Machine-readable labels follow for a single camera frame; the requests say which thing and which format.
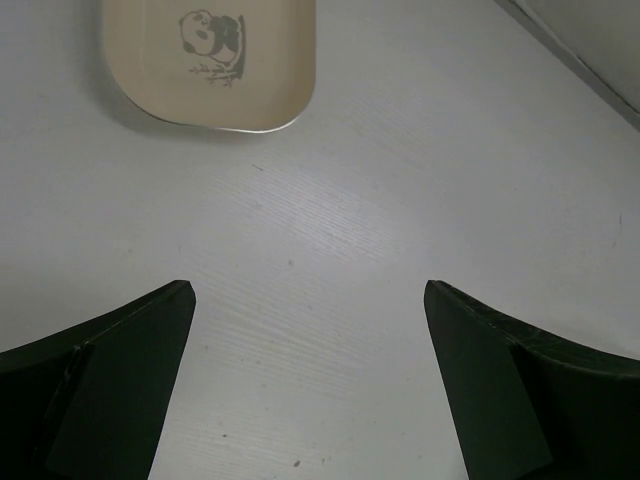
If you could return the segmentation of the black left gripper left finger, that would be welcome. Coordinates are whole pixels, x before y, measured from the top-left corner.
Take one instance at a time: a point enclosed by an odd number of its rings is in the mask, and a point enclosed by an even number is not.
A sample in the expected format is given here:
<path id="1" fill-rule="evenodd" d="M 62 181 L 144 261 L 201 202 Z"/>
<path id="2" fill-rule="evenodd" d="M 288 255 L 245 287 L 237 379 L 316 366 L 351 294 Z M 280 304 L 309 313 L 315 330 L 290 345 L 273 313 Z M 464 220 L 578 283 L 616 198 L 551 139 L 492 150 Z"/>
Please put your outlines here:
<path id="1" fill-rule="evenodd" d="M 195 307 L 175 280 L 2 352 L 2 478 L 148 478 Z"/>

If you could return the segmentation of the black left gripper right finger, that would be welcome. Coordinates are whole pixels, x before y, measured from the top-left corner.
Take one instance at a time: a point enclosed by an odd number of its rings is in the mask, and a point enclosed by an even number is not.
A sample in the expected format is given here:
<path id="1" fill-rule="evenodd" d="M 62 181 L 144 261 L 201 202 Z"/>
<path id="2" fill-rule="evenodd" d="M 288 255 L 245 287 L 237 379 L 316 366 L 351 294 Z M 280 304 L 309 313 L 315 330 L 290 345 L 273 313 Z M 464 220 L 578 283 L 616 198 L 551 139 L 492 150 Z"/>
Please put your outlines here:
<path id="1" fill-rule="evenodd" d="M 424 307 L 469 478 L 638 478 L 638 361 L 440 280 L 427 282 Z"/>

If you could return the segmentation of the cream panda plate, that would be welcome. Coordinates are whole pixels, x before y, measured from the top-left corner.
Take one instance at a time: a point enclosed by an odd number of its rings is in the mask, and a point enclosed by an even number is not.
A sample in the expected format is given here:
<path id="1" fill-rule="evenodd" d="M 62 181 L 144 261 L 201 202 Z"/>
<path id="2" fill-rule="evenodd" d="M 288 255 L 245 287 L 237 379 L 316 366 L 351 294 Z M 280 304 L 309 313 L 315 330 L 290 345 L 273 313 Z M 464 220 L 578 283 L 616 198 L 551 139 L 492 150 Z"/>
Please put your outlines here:
<path id="1" fill-rule="evenodd" d="M 159 120 L 273 132 L 313 96 L 314 1 L 103 1 L 100 20 L 116 85 Z"/>

